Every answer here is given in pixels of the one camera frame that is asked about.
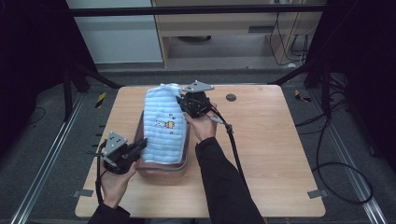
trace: white wall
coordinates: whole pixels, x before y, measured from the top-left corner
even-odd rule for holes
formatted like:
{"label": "white wall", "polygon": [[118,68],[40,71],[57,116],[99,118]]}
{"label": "white wall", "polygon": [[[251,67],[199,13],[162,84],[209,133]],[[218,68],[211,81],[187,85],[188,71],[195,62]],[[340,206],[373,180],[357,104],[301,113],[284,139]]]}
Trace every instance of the white wall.
{"label": "white wall", "polygon": [[[70,8],[151,7],[150,0],[66,0]],[[161,63],[153,16],[75,17],[95,63]]]}

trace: gray tape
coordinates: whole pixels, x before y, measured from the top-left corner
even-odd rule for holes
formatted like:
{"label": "gray tape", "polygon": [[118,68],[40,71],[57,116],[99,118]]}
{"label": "gray tape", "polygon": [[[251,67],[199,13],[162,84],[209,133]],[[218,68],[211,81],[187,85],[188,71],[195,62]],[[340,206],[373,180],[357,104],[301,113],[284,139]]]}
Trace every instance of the gray tape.
{"label": "gray tape", "polygon": [[72,193],[73,198],[79,198],[80,196],[91,197],[92,195],[93,195],[93,190],[91,189],[75,190]]}
{"label": "gray tape", "polygon": [[324,197],[327,197],[329,195],[330,194],[329,194],[329,192],[326,189],[324,189],[324,190],[316,189],[316,190],[308,191],[308,196],[309,196],[310,199],[317,198],[317,197],[324,198]]}

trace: black curtain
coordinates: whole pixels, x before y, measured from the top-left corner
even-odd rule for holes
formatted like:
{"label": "black curtain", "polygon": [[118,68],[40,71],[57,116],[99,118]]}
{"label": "black curtain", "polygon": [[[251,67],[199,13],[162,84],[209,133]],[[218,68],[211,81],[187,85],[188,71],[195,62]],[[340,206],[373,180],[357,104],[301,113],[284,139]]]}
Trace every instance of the black curtain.
{"label": "black curtain", "polygon": [[[307,61],[323,57],[331,72],[346,75],[347,98],[357,121],[375,154],[396,171],[396,6],[391,0],[355,2],[329,1],[343,7],[323,13]],[[320,82],[320,66],[308,73],[306,84]]]}
{"label": "black curtain", "polygon": [[[34,112],[36,96],[63,82],[64,55],[94,72],[97,70],[74,18],[50,18],[40,13],[68,9],[64,0],[0,1],[3,156]],[[73,71],[72,76],[85,75]]]}

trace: black horizontal bar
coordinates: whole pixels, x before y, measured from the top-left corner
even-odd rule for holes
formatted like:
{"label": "black horizontal bar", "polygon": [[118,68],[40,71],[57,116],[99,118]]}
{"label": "black horizontal bar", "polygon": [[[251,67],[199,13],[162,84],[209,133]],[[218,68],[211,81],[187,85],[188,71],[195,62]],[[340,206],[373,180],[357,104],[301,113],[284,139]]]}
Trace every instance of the black horizontal bar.
{"label": "black horizontal bar", "polygon": [[44,11],[44,15],[72,17],[143,16],[177,14],[220,14],[259,12],[314,12],[325,11],[326,4],[310,5],[241,5],[241,6],[200,6],[200,7],[114,7],[78,8],[69,10]]}

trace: human hand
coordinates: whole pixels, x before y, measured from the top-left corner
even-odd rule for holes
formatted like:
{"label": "human hand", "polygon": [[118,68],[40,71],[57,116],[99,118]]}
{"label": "human hand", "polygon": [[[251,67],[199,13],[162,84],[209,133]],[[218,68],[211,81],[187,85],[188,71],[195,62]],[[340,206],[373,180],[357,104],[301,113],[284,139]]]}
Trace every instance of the human hand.
{"label": "human hand", "polygon": [[136,173],[136,162],[132,163],[129,171],[123,175],[107,172],[104,161],[101,159],[100,174],[102,189],[105,195],[103,203],[111,208],[117,208],[128,187],[128,182]]}
{"label": "human hand", "polygon": [[216,136],[216,129],[218,124],[210,119],[209,117],[215,117],[215,113],[212,111],[207,112],[206,116],[203,116],[198,119],[192,119],[189,114],[184,113],[184,117],[186,121],[191,125],[194,129],[195,136],[202,142],[206,138],[215,137]]}

